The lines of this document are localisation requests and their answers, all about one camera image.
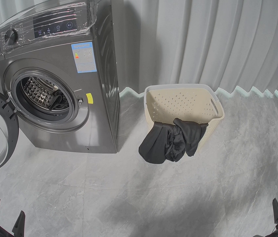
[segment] qr code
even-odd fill
[[[86,50],[83,50],[83,54],[84,54],[84,58],[92,57],[93,56],[92,49],[88,48]]]

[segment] curtain fold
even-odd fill
[[[46,0],[0,0],[0,24]],[[278,0],[112,0],[120,90],[278,90]]]

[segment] beige laundry basket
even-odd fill
[[[213,90],[205,84],[153,85],[144,92],[144,112],[149,131],[155,121],[173,124],[175,118],[208,123],[198,144],[201,148],[221,119],[224,110]]]

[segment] black clothing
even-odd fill
[[[165,159],[179,161],[185,151],[193,156],[208,124],[174,119],[172,124],[154,122],[153,128],[139,147],[139,154],[149,163],[161,164]]]

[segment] marble floor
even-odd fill
[[[161,165],[138,147],[143,97],[121,97],[119,152],[35,148],[20,132],[0,169],[0,225],[20,210],[25,236],[254,236],[270,234],[278,200],[278,94],[218,89],[225,118],[193,157]]]

